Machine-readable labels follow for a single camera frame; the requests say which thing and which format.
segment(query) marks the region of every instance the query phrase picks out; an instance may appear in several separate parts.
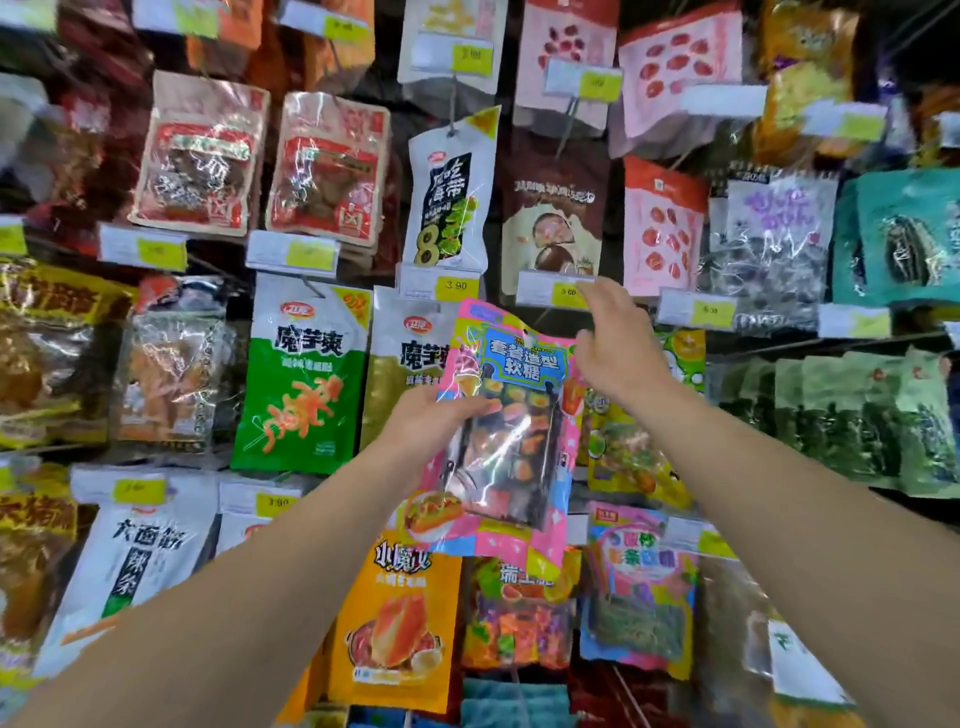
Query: red snack bag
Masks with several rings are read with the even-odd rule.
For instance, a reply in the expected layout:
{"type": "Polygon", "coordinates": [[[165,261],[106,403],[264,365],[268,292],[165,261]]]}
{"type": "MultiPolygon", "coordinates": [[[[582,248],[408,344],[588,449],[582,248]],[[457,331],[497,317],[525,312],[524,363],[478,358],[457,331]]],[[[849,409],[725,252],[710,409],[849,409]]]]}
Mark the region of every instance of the red snack bag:
{"type": "Polygon", "coordinates": [[[262,88],[157,71],[128,219],[153,228],[246,235],[269,106],[262,88]]]}

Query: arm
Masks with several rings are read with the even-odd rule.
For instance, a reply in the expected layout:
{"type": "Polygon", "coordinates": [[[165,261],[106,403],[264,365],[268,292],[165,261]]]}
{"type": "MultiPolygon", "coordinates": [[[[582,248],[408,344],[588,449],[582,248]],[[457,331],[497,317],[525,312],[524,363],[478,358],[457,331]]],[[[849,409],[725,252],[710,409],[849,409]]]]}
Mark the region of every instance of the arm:
{"type": "Polygon", "coordinates": [[[957,537],[710,406],[670,375],[623,288],[583,289],[584,376],[651,432],[870,725],[960,725],[957,537]]]}
{"type": "Polygon", "coordinates": [[[41,686],[14,728],[273,723],[376,535],[482,398],[407,392],[383,434],[316,491],[199,574],[124,613],[41,686]]]}

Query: price tag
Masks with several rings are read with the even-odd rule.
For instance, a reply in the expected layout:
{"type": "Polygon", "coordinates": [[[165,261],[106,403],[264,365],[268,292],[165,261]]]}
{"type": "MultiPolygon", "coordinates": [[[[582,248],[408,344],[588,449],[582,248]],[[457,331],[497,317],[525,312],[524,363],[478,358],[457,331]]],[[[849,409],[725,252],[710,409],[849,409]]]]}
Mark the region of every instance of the price tag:
{"type": "Polygon", "coordinates": [[[121,478],[113,486],[113,500],[127,505],[163,505],[167,498],[167,482],[162,478],[150,480],[121,478]]]}
{"type": "Polygon", "coordinates": [[[299,496],[277,496],[273,493],[256,494],[256,515],[261,519],[272,519],[291,508],[300,500],[299,496]]]}

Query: plastic snack bag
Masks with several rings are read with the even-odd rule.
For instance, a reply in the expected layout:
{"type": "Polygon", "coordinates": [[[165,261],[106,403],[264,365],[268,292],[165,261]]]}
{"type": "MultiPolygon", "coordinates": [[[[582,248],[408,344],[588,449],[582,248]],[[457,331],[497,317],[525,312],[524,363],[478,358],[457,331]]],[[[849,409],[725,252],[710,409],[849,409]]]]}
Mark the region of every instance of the plastic snack bag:
{"type": "Polygon", "coordinates": [[[283,102],[267,230],[376,248],[390,160],[390,112],[327,93],[283,102]]]}
{"type": "Polygon", "coordinates": [[[555,581],[531,578],[496,558],[477,559],[470,577],[467,631],[461,665],[496,669],[570,664],[580,551],[568,549],[555,581]]]}
{"type": "Polygon", "coordinates": [[[688,85],[741,83],[742,26],[738,4],[722,2],[624,34],[617,48],[623,95],[611,109],[610,156],[642,143],[643,157],[666,158],[710,143],[720,121],[691,119],[681,110],[681,94],[688,85]],[[654,151],[680,132],[683,149],[654,151]]]}
{"type": "Polygon", "coordinates": [[[152,228],[242,237],[270,94],[226,81],[154,75],[154,111],[128,216],[152,228]]]}
{"type": "Polygon", "coordinates": [[[35,677],[54,677],[81,651],[142,604],[186,579],[208,557],[217,515],[214,473],[169,468],[76,465],[74,497],[100,506],[80,561],[36,658],[35,677]],[[161,505],[118,503],[120,481],[163,483],[161,505]]]}
{"type": "Polygon", "coordinates": [[[483,226],[493,192],[500,107],[410,140],[414,190],[403,262],[486,272],[483,226]]]}
{"type": "Polygon", "coordinates": [[[578,276],[600,267],[610,162],[595,142],[557,143],[514,130],[498,176],[504,218],[500,290],[516,295],[522,270],[578,276]]]}
{"type": "Polygon", "coordinates": [[[588,503],[588,558],[598,594],[584,606],[580,654],[690,676],[697,556],[659,546],[667,517],[588,503]]]}
{"type": "Polygon", "coordinates": [[[360,449],[373,442],[400,396],[418,384],[439,384],[450,351],[456,303],[405,299],[373,288],[373,332],[360,449]]]}
{"type": "Polygon", "coordinates": [[[258,273],[235,470],[331,474],[353,457],[370,291],[258,273]]]}
{"type": "Polygon", "coordinates": [[[586,392],[572,344],[489,303],[461,303],[440,397],[482,395],[490,410],[427,465],[402,516],[405,543],[557,577],[586,392]]]}
{"type": "Polygon", "coordinates": [[[699,179],[636,157],[626,167],[623,283],[631,296],[655,297],[661,288],[692,290],[707,215],[707,187],[699,179]]]}
{"type": "MultiPolygon", "coordinates": [[[[526,0],[516,66],[515,127],[540,136],[564,135],[573,99],[543,93],[547,62],[557,58],[613,66],[619,15],[619,0],[526,0]]],[[[580,102],[572,121],[572,138],[600,136],[607,128],[607,105],[580,102]]]]}

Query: gummy candy package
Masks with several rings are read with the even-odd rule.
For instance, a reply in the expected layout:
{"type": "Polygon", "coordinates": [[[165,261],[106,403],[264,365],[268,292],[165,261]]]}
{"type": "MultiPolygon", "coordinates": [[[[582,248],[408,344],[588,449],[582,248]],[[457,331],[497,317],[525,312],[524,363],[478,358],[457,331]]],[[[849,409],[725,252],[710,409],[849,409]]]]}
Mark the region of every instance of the gummy candy package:
{"type": "Polygon", "coordinates": [[[661,544],[657,511],[588,503],[588,559],[597,594],[585,602],[580,654],[690,677],[695,554],[661,544]]]}
{"type": "Polygon", "coordinates": [[[532,578],[497,558],[477,559],[470,576],[468,621],[461,665],[496,669],[570,664],[581,554],[564,553],[560,576],[532,578]]]}
{"type": "Polygon", "coordinates": [[[557,577],[586,393],[572,345],[489,303],[461,303],[440,399],[490,406],[424,470],[403,514],[408,543],[557,577]]]}

